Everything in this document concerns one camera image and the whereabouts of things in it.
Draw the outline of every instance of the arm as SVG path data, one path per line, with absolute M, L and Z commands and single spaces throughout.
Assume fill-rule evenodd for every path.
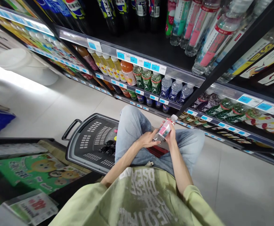
M 149 148 L 158 145 L 160 141 L 153 141 L 157 131 L 158 129 L 155 129 L 153 132 L 146 132 L 138 140 L 136 140 L 100 183 L 105 185 L 107 188 L 110 187 L 119 175 L 131 165 L 133 159 L 141 148 Z

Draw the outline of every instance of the hand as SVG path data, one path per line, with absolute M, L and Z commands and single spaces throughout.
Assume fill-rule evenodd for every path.
M 141 148 L 149 148 L 155 145 L 160 144 L 160 141 L 153 141 L 153 138 L 155 134 L 158 132 L 158 129 L 155 129 L 153 132 L 146 132 L 141 137 L 139 137 L 138 140 L 136 140 L 136 143 Z

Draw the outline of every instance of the green soda bottle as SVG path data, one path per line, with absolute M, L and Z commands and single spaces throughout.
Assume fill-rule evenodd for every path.
M 227 123 L 233 124 L 239 121 L 251 120 L 261 116 L 261 111 L 256 108 L 248 109 L 244 114 L 231 116 L 225 119 Z
M 144 84 L 144 90 L 150 92 L 152 90 L 152 82 L 150 80 L 152 76 L 152 72 L 145 67 L 143 67 L 142 70 L 143 70 L 142 79 Z
M 225 110 L 230 110 L 234 104 L 238 103 L 237 101 L 230 100 L 228 98 L 223 99 L 219 105 L 216 105 L 210 109 L 208 109 L 205 114 L 214 116 L 217 113 L 220 113 Z
M 129 94 L 130 94 L 132 100 L 137 100 L 137 95 L 136 95 L 135 92 L 133 92 L 133 91 L 131 91 L 131 90 L 129 90 L 129 89 L 128 89 L 128 92 L 129 92 Z
M 143 89 L 143 80 L 142 80 L 142 67 L 133 64 L 133 74 L 136 78 L 138 88 Z
M 246 105 L 242 103 L 237 103 L 237 104 L 234 104 L 233 108 L 217 113 L 215 117 L 220 120 L 224 120 L 225 118 L 228 118 L 231 116 L 242 115 L 247 111 L 248 108 L 249 107 L 247 107 Z
M 161 75 L 158 72 L 154 72 L 151 78 L 152 81 L 152 93 L 160 94 L 161 91 Z

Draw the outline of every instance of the white bucket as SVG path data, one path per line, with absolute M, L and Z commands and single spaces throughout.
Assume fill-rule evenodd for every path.
M 0 67 L 44 86 L 52 85 L 59 78 L 24 49 L 10 49 L 0 53 Z

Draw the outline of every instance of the white floor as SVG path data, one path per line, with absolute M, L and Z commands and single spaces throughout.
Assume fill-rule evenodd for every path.
M 119 120 L 126 105 L 66 77 L 44 87 L 1 68 L 0 104 L 17 116 L 0 137 L 53 137 L 64 145 L 61 137 L 75 119 L 100 113 Z M 141 111 L 160 124 L 162 118 Z M 206 137 L 192 178 L 226 225 L 274 225 L 273 165 Z

